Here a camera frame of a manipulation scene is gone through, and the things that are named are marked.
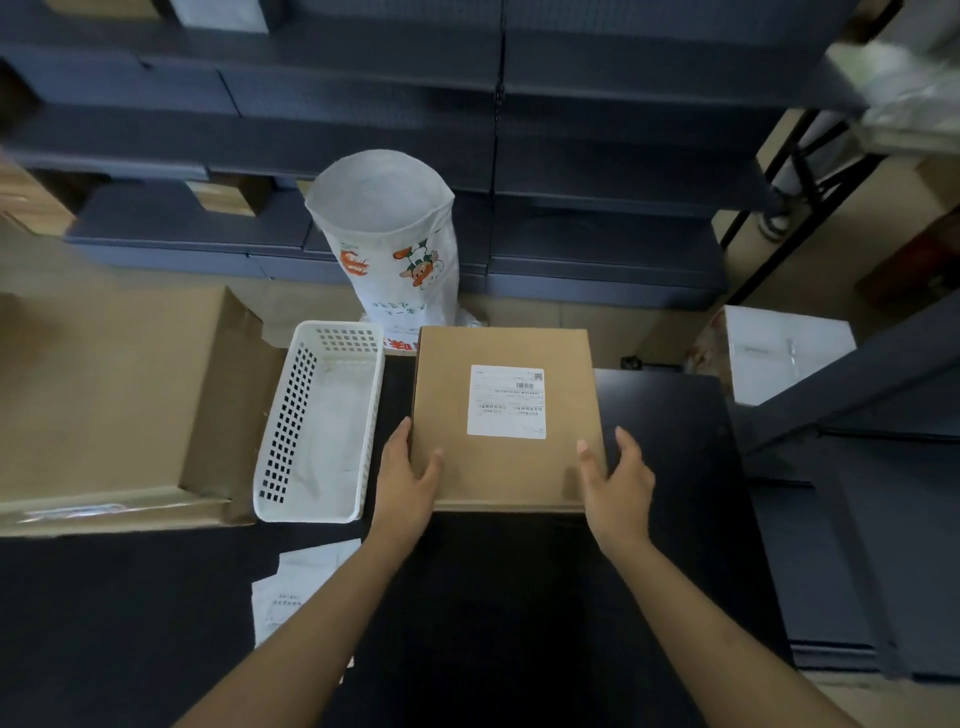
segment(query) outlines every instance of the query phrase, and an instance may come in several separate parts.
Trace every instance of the plastic bag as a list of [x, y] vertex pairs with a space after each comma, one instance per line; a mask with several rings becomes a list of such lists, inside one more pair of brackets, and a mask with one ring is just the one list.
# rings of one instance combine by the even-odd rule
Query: plastic bag
[[428, 165], [386, 149], [344, 157], [314, 180], [306, 208], [387, 347], [412, 351], [420, 327], [457, 323], [453, 192]]

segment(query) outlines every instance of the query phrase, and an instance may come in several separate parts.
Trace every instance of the black shelf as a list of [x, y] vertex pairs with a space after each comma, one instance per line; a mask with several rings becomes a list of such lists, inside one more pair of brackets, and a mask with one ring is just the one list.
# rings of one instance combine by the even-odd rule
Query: black shelf
[[791, 644], [808, 663], [866, 656], [876, 669], [874, 636], [817, 492], [765, 484], [750, 495]]
[[960, 445], [820, 438], [823, 496], [875, 640], [919, 681], [960, 679]]
[[500, 64], [500, 33], [493, 28], [298, 13], [260, 35], [172, 22], [67, 18], [38, 2], [5, 8], [0, 17], [0, 52], [24, 46], [126, 51], [147, 63], [296, 68], [328, 78], [491, 93]]
[[508, 31], [508, 94], [861, 112], [825, 56], [789, 46]]
[[53, 105], [14, 129], [5, 149], [25, 167], [175, 179], [203, 179], [207, 169], [308, 178], [346, 155], [396, 149], [429, 164], [453, 189], [487, 192], [493, 139], [441, 130]]
[[205, 210], [183, 182], [98, 188], [67, 231], [70, 243], [253, 253], [299, 251], [312, 226], [298, 191], [275, 192], [255, 216]]
[[555, 206], [664, 215], [775, 205], [752, 154], [529, 136], [499, 139], [494, 190]]
[[495, 201], [488, 289], [519, 298], [702, 310], [727, 289], [709, 220]]

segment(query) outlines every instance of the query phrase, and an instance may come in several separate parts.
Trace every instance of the cardboard box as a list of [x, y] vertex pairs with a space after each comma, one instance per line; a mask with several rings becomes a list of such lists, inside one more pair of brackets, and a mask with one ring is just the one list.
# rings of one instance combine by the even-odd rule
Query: cardboard box
[[717, 376], [738, 404], [761, 404], [856, 349], [846, 321], [726, 305], [687, 353], [684, 371]]
[[0, 157], [0, 214], [34, 235], [63, 235], [100, 181], [99, 175], [28, 172]]
[[420, 331], [410, 457], [444, 449], [437, 510], [582, 511], [581, 439], [605, 467], [586, 331]]
[[171, 16], [169, 0], [44, 0], [54, 12], [90, 17], [150, 20]]
[[284, 359], [261, 329], [223, 287], [0, 298], [0, 531], [249, 521]]
[[274, 192], [274, 181], [253, 175], [210, 175], [209, 182], [186, 185], [204, 209], [230, 215], [259, 215]]

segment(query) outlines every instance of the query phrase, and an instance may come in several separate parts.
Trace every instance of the printed cartoon graphic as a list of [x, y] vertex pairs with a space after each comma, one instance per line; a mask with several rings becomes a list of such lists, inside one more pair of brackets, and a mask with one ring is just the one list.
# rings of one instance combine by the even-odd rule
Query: printed cartoon graphic
[[396, 260], [407, 260], [407, 269], [400, 274], [401, 278], [413, 279], [414, 287], [420, 285], [436, 270], [444, 269], [444, 262], [437, 257], [437, 251], [427, 251], [426, 240], [421, 240], [416, 248], [404, 248], [394, 253]]
[[366, 260], [360, 260], [354, 251], [340, 251], [340, 262], [344, 270], [352, 276], [365, 276], [370, 266]]

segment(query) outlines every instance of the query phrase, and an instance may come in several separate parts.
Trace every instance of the right hand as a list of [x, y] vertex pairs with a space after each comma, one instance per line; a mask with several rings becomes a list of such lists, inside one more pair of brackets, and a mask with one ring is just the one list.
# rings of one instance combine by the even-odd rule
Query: right hand
[[616, 443], [620, 463], [604, 479], [586, 441], [577, 442], [587, 524], [615, 566], [627, 554], [650, 545], [647, 522], [657, 481], [643, 462], [640, 445], [623, 427], [616, 429]]

